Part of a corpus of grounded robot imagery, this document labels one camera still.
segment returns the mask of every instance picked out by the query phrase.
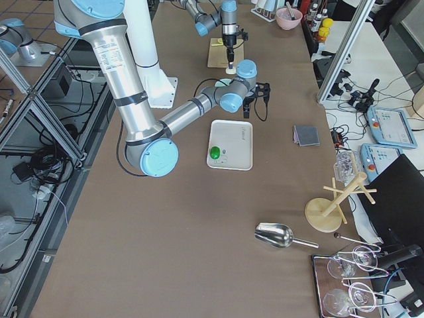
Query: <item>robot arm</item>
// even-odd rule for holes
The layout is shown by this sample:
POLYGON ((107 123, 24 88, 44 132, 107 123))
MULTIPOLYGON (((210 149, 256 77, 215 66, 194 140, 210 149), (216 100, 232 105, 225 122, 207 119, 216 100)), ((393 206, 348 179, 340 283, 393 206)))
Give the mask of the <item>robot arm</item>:
POLYGON ((170 137, 217 104, 237 111, 255 88, 256 65, 250 60, 241 62, 229 86, 208 87, 157 121, 125 38, 123 5, 123 0, 109 0, 108 6, 96 0, 54 0, 56 30, 93 47, 127 128, 127 161, 148 176, 165 176, 178 161, 178 149, 170 137))
POLYGON ((228 70, 232 70, 237 37, 241 35, 243 40, 248 40, 247 32, 244 32, 243 29, 239 30, 237 25, 237 2, 224 0, 219 12, 210 15, 201 10, 196 0, 180 0, 180 3, 193 17, 197 33, 200 36, 205 36, 217 26, 222 25, 223 44, 227 48, 228 70))
POLYGON ((19 19, 0 21, 0 46, 8 55, 18 51, 21 57, 28 62, 39 57, 41 51, 40 46, 34 42, 27 28, 19 19))

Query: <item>round wooden base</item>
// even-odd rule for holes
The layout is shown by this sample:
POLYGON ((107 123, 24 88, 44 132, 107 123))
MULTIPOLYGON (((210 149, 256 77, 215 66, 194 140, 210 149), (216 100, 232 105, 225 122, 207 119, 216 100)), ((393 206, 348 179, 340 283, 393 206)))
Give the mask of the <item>round wooden base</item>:
POLYGON ((305 207, 305 216, 309 224, 316 230, 329 233, 337 230, 342 224, 342 217, 334 209, 326 217, 322 212, 330 205, 331 201, 317 197, 309 201, 305 207))

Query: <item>metal scoop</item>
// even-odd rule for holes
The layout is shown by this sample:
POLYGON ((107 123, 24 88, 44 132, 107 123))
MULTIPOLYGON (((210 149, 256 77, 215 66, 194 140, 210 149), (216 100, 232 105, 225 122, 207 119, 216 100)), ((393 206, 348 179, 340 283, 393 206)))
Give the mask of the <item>metal scoop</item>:
POLYGON ((317 243, 295 238, 292 229, 281 223, 259 223, 254 236, 278 248, 289 247, 292 242, 315 248, 319 247, 317 243))

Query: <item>blue cable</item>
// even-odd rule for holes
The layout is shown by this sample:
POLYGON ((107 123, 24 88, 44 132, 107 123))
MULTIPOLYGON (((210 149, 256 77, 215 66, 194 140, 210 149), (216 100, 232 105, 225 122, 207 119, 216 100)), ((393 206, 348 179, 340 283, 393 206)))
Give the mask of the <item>blue cable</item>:
MULTIPOLYGON (((388 292, 388 288, 389 288, 389 284, 390 284, 390 281, 392 280, 392 278, 398 273, 398 272, 400 272, 400 270, 403 270, 403 268, 398 268, 397 270, 395 270, 393 273, 391 273, 390 274, 390 276, 389 276, 389 278, 387 279, 387 281, 386 281, 386 285, 384 285, 384 291, 383 291, 383 294, 384 295, 387 295, 387 292, 388 292)), ((382 318, 384 318, 384 297, 383 297, 383 300, 382 300, 382 318)))

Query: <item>pink bowl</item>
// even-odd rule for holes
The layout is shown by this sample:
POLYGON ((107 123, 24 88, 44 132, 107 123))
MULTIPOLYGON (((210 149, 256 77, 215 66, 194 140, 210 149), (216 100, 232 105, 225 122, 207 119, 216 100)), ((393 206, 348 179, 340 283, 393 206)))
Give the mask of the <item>pink bowl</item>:
POLYGON ((283 30, 291 30, 295 28, 300 23, 300 20, 302 20, 302 12, 293 8, 291 10, 293 11, 295 20, 291 20, 287 8, 278 9, 276 12, 277 24, 283 30))

